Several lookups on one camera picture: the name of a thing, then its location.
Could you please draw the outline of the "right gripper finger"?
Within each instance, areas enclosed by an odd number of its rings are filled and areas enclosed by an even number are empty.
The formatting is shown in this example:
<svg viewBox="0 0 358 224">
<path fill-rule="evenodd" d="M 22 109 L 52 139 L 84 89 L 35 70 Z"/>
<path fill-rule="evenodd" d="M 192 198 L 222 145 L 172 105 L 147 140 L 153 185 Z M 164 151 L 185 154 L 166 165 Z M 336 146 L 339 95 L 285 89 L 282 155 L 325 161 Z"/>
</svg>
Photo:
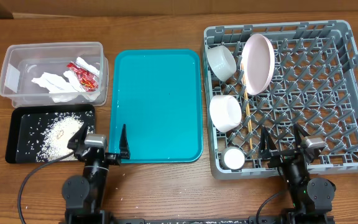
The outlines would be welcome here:
<svg viewBox="0 0 358 224">
<path fill-rule="evenodd" d="M 259 152 L 258 156 L 261 159 L 268 159 L 275 156 L 277 152 L 277 148 L 273 139 L 271 138 L 267 128 L 265 126 L 261 127 L 260 134 L 260 144 L 259 144 Z"/>
<path fill-rule="evenodd" d="M 295 146 L 300 146 L 301 138 L 307 137 L 310 134 L 307 131 L 305 131 L 301 125 L 299 125 L 298 123 L 295 123 L 293 125 L 293 135 L 295 137 Z"/>
</svg>

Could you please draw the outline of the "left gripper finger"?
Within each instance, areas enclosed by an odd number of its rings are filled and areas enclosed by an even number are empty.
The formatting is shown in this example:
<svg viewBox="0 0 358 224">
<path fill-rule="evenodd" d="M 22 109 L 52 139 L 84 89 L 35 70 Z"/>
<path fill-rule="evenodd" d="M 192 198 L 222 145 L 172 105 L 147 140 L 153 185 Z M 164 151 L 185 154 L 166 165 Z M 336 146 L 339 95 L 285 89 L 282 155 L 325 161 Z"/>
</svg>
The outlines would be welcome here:
<svg viewBox="0 0 358 224">
<path fill-rule="evenodd" d="M 126 125 L 123 124 L 121 137 L 119 140 L 119 150 L 120 150 L 120 158 L 121 159 L 130 159 L 131 153 L 129 150 L 129 144 L 127 141 L 127 132 L 126 132 Z"/>
<path fill-rule="evenodd" d="M 84 123 L 81 128 L 69 139 L 67 148 L 76 151 L 81 145 L 85 143 L 88 134 L 88 124 Z"/>
</svg>

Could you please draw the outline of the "white cup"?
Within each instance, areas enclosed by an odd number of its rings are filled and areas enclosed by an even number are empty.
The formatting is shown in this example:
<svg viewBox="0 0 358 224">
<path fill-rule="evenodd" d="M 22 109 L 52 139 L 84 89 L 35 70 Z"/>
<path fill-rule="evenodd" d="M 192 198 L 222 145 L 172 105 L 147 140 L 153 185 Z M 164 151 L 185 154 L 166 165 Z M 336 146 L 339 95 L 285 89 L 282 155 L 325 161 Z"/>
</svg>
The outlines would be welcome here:
<svg viewBox="0 0 358 224">
<path fill-rule="evenodd" d="M 224 169 L 239 170 L 244 166 L 245 154 L 237 147 L 227 147 L 221 153 L 220 162 Z"/>
</svg>

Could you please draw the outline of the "white napkin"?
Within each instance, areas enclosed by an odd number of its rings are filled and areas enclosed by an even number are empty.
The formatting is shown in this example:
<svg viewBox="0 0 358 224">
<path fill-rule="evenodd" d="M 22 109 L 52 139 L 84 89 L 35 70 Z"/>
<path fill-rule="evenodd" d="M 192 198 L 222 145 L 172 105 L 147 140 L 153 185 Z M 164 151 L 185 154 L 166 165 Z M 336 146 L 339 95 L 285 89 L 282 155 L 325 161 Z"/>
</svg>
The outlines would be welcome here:
<svg viewBox="0 0 358 224">
<path fill-rule="evenodd" d="M 99 84 L 99 81 L 101 79 L 101 72 L 96 67 L 88 64 L 81 57 L 77 57 L 76 61 L 73 63 L 95 74 Z M 99 96 L 99 93 L 94 93 L 94 91 L 85 91 L 85 89 L 80 85 L 79 81 L 77 80 L 75 74 L 71 70 L 69 70 L 69 68 L 63 73 L 63 77 L 56 74 L 43 72 L 43 74 L 39 78 L 33 78 L 31 82 L 37 84 L 42 88 L 46 88 L 51 94 L 83 93 L 82 96 L 89 102 L 94 102 Z"/>
</svg>

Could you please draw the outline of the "small pink-white bowl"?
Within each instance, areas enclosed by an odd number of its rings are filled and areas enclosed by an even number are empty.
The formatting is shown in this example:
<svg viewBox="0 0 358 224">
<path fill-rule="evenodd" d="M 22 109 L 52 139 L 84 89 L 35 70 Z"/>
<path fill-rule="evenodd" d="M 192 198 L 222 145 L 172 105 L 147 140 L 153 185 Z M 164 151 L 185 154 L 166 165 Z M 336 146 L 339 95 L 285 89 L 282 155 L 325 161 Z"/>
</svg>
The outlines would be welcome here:
<svg viewBox="0 0 358 224">
<path fill-rule="evenodd" d="M 236 128 L 242 119 L 241 107 L 232 95 L 213 96 L 209 114 L 216 129 L 222 133 Z"/>
</svg>

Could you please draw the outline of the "red sauce packet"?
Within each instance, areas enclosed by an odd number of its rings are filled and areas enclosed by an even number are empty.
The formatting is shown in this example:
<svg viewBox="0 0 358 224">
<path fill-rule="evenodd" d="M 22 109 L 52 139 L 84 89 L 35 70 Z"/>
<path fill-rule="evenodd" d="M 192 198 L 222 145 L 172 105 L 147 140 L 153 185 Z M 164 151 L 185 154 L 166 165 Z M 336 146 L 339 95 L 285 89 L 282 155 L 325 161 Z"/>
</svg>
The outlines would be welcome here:
<svg viewBox="0 0 358 224">
<path fill-rule="evenodd" d="M 95 91 L 98 89 L 98 80 L 95 74 L 89 72 L 88 70 L 77 66 L 77 64 L 70 62 L 67 64 L 69 70 L 71 70 L 77 80 L 79 81 L 80 85 L 85 89 L 85 91 Z"/>
</svg>

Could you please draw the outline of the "large white plate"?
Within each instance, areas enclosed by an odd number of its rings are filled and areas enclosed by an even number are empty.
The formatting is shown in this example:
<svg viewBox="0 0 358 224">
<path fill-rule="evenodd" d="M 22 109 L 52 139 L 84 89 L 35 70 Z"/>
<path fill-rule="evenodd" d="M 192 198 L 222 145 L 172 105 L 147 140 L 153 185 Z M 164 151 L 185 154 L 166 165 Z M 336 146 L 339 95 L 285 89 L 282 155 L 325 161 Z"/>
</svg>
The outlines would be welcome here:
<svg viewBox="0 0 358 224">
<path fill-rule="evenodd" d="M 242 50 L 241 65 L 247 85 L 247 93 L 258 95 L 270 84 L 275 68 L 272 43 L 262 34 L 252 35 Z"/>
</svg>

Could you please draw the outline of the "grey bowl with rice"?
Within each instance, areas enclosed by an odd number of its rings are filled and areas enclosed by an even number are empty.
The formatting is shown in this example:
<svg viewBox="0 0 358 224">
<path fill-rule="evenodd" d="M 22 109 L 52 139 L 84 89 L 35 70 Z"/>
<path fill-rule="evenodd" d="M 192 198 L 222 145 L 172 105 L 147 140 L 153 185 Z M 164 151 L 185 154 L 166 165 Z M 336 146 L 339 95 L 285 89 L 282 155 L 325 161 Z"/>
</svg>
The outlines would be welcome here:
<svg viewBox="0 0 358 224">
<path fill-rule="evenodd" d="M 219 45 L 206 51 L 207 60 L 216 77 L 225 82 L 236 72 L 236 61 L 230 50 Z"/>
</svg>

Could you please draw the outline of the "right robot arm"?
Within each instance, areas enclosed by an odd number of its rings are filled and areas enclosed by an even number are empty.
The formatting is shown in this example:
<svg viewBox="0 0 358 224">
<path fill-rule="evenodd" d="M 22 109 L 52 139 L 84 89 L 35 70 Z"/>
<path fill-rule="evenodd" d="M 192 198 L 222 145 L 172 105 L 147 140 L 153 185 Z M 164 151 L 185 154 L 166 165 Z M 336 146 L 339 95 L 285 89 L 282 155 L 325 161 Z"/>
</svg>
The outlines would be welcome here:
<svg viewBox="0 0 358 224">
<path fill-rule="evenodd" d="M 269 197 L 257 210 L 256 223 L 263 223 L 262 209 L 269 201 L 288 192 L 293 206 L 284 208 L 277 217 L 268 217 L 267 223 L 334 223 L 327 216 L 333 209 L 336 186 L 328 179 L 312 178 L 307 165 L 319 157 L 325 141 L 307 133 L 299 124 L 293 125 L 295 148 L 277 151 L 266 127 L 261 127 L 259 157 L 268 160 L 269 168 L 276 168 L 286 182 L 287 189 Z"/>
</svg>

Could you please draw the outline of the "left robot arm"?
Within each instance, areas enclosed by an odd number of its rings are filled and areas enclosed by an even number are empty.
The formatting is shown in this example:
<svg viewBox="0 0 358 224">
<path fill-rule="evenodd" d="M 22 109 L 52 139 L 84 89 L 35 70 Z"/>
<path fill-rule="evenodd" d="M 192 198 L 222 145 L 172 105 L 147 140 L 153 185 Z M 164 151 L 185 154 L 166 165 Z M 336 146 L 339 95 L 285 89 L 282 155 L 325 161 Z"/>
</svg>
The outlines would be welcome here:
<svg viewBox="0 0 358 224">
<path fill-rule="evenodd" d="M 85 166 L 81 175 L 71 176 L 63 184 L 65 223 L 117 223 L 113 214 L 101 206 L 109 167 L 119 166 L 131 156 L 126 126 L 122 127 L 118 153 L 108 152 L 106 136 L 89 133 L 87 124 L 70 138 L 67 147 Z"/>
</svg>

